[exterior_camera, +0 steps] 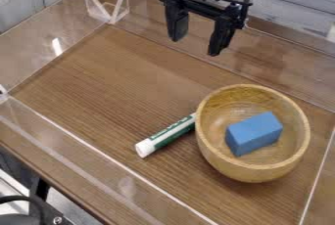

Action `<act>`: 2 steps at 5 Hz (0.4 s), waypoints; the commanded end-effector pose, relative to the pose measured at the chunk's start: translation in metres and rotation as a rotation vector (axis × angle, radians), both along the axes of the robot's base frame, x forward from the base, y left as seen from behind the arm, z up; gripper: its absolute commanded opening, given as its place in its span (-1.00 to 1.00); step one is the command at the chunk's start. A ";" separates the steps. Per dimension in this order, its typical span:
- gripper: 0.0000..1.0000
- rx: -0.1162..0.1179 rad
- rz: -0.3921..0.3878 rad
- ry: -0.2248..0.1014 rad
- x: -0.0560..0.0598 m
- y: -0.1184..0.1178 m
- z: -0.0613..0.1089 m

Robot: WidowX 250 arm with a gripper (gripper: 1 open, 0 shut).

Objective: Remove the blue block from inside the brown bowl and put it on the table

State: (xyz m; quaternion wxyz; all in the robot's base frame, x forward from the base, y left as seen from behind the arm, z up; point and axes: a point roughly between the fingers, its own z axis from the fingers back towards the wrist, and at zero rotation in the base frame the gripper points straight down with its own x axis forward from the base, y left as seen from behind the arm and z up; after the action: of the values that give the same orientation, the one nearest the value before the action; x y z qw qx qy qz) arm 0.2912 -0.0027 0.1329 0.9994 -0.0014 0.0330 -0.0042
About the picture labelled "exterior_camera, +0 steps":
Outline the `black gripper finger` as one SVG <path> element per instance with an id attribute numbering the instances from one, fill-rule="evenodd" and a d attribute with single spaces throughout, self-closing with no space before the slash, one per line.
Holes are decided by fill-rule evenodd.
<path id="1" fill-rule="evenodd" d="M 221 51 L 229 46 L 236 29 L 232 21 L 226 17 L 220 17 L 214 21 L 214 29 L 209 39 L 208 55 L 218 56 Z"/>
<path id="2" fill-rule="evenodd" d="M 178 2 L 170 1 L 165 5 L 165 17 L 169 37 L 178 42 L 189 31 L 189 12 Z"/>

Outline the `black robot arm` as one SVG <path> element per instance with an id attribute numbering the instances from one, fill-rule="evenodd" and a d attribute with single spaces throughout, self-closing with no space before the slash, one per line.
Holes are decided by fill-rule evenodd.
<path id="1" fill-rule="evenodd" d="M 218 56 L 229 46 L 236 30 L 247 24 L 252 0 L 159 0 L 165 7 L 169 38 L 178 42 L 189 33 L 190 13 L 214 21 L 208 55 Z"/>

